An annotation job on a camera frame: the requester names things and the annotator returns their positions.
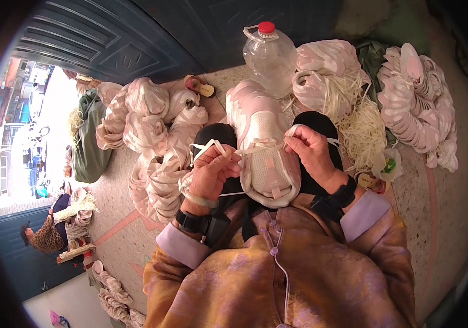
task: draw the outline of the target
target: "car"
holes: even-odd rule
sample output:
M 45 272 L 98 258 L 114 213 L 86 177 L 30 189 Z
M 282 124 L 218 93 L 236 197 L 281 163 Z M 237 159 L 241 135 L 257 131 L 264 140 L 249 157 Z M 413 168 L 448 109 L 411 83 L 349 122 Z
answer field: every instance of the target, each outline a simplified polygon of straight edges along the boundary
M 34 88 L 30 92 L 28 98 L 28 107 L 30 109 L 30 118 L 32 122 L 37 122 L 39 115 L 41 114 L 41 107 L 43 107 L 43 101 L 45 100 L 45 94 Z

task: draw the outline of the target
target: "lavender cuff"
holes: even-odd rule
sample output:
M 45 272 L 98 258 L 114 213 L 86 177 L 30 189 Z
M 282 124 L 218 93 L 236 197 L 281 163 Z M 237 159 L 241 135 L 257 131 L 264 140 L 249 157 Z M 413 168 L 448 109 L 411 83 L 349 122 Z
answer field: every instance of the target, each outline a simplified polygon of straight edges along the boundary
M 172 223 L 168 224 L 157 236 L 156 242 L 167 255 L 192 270 L 196 269 L 211 253 L 210 248 L 186 235 Z
M 367 191 L 340 220 L 347 242 L 362 235 L 391 208 L 391 203 L 371 191 Z

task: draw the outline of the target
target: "cap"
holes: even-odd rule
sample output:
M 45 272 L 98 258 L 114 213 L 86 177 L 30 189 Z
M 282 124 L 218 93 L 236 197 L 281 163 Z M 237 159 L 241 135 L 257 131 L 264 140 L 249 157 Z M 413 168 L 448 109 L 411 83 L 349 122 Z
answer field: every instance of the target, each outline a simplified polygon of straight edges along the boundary
M 257 29 L 264 34 L 270 34 L 276 30 L 276 25 L 271 22 L 261 22 L 258 24 Z
M 21 235 L 21 239 L 24 241 L 25 246 L 28 246 L 28 238 L 26 237 L 26 229 L 30 226 L 30 220 L 28 220 L 25 224 L 21 225 L 19 229 L 19 234 Z

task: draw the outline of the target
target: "door panel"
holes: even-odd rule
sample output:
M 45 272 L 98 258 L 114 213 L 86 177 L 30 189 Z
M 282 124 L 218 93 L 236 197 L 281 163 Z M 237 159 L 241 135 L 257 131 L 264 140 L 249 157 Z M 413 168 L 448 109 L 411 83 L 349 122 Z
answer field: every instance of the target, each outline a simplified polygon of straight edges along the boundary
M 60 252 L 44 254 L 32 246 L 25 246 L 19 233 L 20 226 L 30 220 L 30 227 L 38 231 L 49 207 L 36 208 L 0 217 L 0 257 L 21 301 L 72 279 L 84 272 L 83 265 L 67 262 L 58 265 Z
M 120 84 L 146 75 L 161 83 L 204 72 L 128 0 L 47 1 L 28 24 L 13 55 Z
M 341 0 L 133 0 L 208 72 L 244 64 L 244 26 L 270 21 L 299 46 L 333 35 Z

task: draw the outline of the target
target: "building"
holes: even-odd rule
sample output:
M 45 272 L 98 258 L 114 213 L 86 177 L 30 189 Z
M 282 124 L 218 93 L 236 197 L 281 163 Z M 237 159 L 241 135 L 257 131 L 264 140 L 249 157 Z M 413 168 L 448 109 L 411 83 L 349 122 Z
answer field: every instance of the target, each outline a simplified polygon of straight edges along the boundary
M 0 79 L 0 200 L 8 197 L 11 148 L 15 132 L 30 121 L 33 89 L 45 92 L 50 65 L 11 58 Z

